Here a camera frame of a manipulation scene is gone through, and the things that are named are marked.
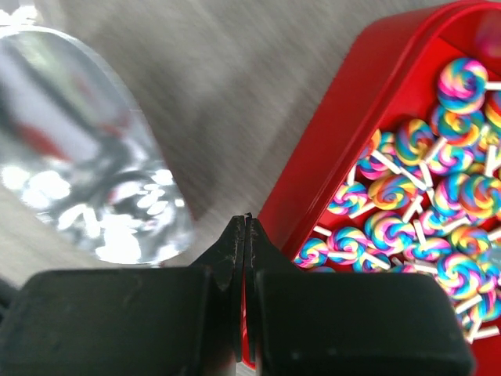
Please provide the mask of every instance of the lollipop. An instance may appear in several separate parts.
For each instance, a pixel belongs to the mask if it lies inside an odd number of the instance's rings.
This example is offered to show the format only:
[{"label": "lollipop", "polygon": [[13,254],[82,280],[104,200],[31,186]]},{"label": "lollipop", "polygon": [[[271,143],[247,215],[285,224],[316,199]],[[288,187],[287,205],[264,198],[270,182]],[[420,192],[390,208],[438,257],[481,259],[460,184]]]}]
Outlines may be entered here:
[{"label": "lollipop", "polygon": [[404,249],[403,255],[409,261],[437,261],[439,258],[452,253],[451,245],[447,240],[440,237],[431,237],[427,239],[424,236],[423,227],[418,219],[413,221],[414,229],[416,231],[418,244]]},{"label": "lollipop", "polygon": [[467,115],[458,115],[443,110],[436,128],[440,138],[429,149],[424,157],[424,161],[429,164],[447,143],[461,147],[474,145],[480,137],[480,130],[483,124],[484,115],[480,111]]},{"label": "lollipop", "polygon": [[443,179],[438,184],[431,203],[438,214],[452,217],[463,210],[460,204],[460,187],[468,178],[469,176],[466,174],[456,173]]},{"label": "lollipop", "polygon": [[433,145],[434,134],[428,124],[420,119],[406,121],[398,130],[395,150],[404,165],[417,166]]},{"label": "lollipop", "polygon": [[477,294],[485,282],[485,275],[468,256],[453,253],[437,261],[436,281],[455,300],[467,300]]},{"label": "lollipop", "polygon": [[388,269],[390,269],[390,260],[388,257],[372,248],[367,248],[367,252],[353,264],[353,271],[357,273],[374,273]]},{"label": "lollipop", "polygon": [[[401,162],[398,160],[395,151],[395,135],[393,133],[384,132],[381,134],[381,141],[377,150],[389,161],[400,167]],[[362,175],[370,180],[379,179],[390,172],[390,168],[373,155],[361,159],[359,161],[359,168]]]},{"label": "lollipop", "polygon": [[464,211],[487,219],[501,209],[501,181],[483,175],[472,175],[461,186],[459,202]]},{"label": "lollipop", "polygon": [[484,103],[487,79],[487,70],[477,60],[453,60],[438,79],[438,100],[456,114],[471,114]]},{"label": "lollipop", "polygon": [[451,175],[465,171],[473,161],[474,152],[471,149],[446,144],[433,157],[428,167],[437,175]]},{"label": "lollipop", "polygon": [[492,130],[501,133],[501,92],[493,92],[485,101],[485,117]]},{"label": "lollipop", "polygon": [[369,187],[369,198],[383,210],[402,208],[416,196],[416,187],[409,178],[402,175],[385,176]]},{"label": "lollipop", "polygon": [[374,247],[386,255],[402,252],[416,237],[416,231],[410,223],[392,216],[379,220],[370,235]]},{"label": "lollipop", "polygon": [[367,202],[367,189],[360,183],[341,184],[327,210],[336,215],[353,214]]},{"label": "lollipop", "polygon": [[449,241],[454,248],[470,257],[479,255],[491,247],[485,230],[473,226],[461,226],[452,231]]},{"label": "lollipop", "polygon": [[301,268],[310,269],[317,266],[322,266],[327,261],[329,248],[320,239],[311,238],[305,243],[299,251],[294,263]]},{"label": "lollipop", "polygon": [[444,223],[447,218],[437,212],[428,209],[420,216],[421,226],[425,235],[442,237],[445,235]]},{"label": "lollipop", "polygon": [[351,265],[366,251],[367,243],[364,233],[355,227],[333,231],[327,238],[328,257],[337,264]]}]

